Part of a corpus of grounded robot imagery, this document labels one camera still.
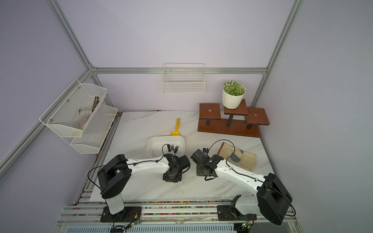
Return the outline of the white plastic storage box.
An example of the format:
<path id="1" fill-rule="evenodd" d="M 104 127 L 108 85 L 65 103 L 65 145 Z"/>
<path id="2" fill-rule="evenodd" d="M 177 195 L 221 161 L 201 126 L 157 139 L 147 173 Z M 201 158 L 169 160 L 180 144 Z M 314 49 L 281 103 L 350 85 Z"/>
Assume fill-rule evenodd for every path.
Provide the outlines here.
<path id="1" fill-rule="evenodd" d="M 177 153 L 174 151 L 168 152 L 167 145 L 179 146 Z M 163 154 L 174 154 L 183 156 L 185 153 L 185 140 L 181 136 L 156 136 L 149 140 L 147 146 L 147 154 L 150 158 L 161 157 Z"/>

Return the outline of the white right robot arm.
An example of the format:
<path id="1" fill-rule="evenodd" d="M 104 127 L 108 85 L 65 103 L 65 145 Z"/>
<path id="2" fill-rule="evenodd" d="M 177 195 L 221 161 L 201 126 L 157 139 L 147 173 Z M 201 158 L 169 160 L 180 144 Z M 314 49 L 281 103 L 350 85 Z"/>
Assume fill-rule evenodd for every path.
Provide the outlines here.
<path id="1" fill-rule="evenodd" d="M 249 191 L 254 197 L 235 197 L 235 208 L 241 215 L 260 212 L 265 219 L 275 225 L 281 225 L 292 197 L 281 180 L 273 173 L 260 175 L 244 170 L 219 155 L 208 156 L 198 149 L 190 157 L 197 166 L 197 175 L 222 178 Z"/>

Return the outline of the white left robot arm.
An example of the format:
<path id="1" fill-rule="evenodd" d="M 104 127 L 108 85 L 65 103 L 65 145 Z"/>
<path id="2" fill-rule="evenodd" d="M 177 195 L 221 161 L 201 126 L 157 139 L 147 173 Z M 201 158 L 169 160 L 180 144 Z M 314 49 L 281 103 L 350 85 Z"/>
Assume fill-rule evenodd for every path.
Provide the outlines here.
<path id="1" fill-rule="evenodd" d="M 106 201 L 110 214 L 116 215 L 125 210 L 121 193 L 132 177 L 161 174 L 165 182 L 180 183 L 182 174 L 190 166 L 185 155 L 178 157 L 168 153 L 151 160 L 135 160 L 119 154 L 97 172 L 101 196 Z"/>

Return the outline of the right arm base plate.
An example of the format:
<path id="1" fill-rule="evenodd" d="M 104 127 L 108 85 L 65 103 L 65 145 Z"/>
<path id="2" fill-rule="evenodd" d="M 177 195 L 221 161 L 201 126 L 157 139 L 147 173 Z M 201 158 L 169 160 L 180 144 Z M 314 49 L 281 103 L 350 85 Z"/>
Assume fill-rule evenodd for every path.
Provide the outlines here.
<path id="1" fill-rule="evenodd" d="M 229 205 L 218 205 L 217 206 L 218 220 L 219 221 L 249 221 L 257 220 L 255 214 L 241 214 L 236 207 L 230 207 Z"/>

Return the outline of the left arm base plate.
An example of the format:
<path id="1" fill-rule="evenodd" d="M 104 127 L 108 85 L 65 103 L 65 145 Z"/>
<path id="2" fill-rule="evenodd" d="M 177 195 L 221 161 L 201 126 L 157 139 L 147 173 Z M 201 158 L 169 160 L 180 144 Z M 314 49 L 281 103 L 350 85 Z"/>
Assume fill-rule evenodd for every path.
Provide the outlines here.
<path id="1" fill-rule="evenodd" d="M 106 206 L 101 215 L 101 223 L 117 223 L 117 222 L 135 222 L 141 216 L 142 208 L 139 206 L 127 206 L 124 210 L 112 215 L 109 208 Z"/>

